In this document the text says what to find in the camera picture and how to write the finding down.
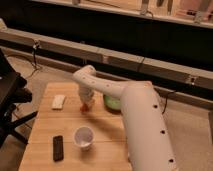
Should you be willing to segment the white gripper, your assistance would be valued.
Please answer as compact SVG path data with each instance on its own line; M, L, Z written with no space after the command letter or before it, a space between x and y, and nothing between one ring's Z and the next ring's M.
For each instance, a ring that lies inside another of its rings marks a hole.
M95 100L93 99L94 91L92 89L80 85L78 89L78 95L80 100L85 103L87 110L90 110L95 104Z

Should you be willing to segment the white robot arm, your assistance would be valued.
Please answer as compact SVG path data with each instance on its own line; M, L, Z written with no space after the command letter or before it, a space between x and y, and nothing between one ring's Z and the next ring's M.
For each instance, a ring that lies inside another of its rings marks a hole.
M93 66L73 73L84 90L96 90L120 100L133 171L179 171L157 92L150 81L98 78Z

